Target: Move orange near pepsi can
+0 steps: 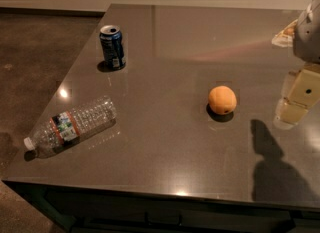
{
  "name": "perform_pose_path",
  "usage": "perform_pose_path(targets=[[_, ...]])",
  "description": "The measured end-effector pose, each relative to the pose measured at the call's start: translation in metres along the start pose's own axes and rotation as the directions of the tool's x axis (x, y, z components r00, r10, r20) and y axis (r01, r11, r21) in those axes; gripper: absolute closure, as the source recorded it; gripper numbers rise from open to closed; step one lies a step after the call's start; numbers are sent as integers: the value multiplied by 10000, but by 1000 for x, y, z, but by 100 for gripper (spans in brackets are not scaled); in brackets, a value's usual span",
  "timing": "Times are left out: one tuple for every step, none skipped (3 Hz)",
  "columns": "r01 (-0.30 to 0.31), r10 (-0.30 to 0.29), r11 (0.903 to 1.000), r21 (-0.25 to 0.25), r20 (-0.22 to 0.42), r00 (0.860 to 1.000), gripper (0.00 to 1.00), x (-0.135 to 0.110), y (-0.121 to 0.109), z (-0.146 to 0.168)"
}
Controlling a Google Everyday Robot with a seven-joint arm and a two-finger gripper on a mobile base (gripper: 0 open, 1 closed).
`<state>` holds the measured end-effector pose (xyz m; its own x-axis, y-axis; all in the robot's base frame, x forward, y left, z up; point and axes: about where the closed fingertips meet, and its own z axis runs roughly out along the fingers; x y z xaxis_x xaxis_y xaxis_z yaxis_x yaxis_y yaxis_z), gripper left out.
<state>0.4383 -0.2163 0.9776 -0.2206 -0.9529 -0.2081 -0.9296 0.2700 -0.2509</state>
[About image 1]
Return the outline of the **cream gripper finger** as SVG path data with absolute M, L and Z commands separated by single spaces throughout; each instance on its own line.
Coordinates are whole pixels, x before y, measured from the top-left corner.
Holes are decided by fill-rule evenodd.
M 296 126 L 320 100 L 320 65 L 306 63 L 285 77 L 278 101 L 274 125 L 282 130 Z
M 288 24 L 283 30 L 273 37 L 271 43 L 281 48 L 292 47 L 297 22 L 298 20 L 294 20 Z

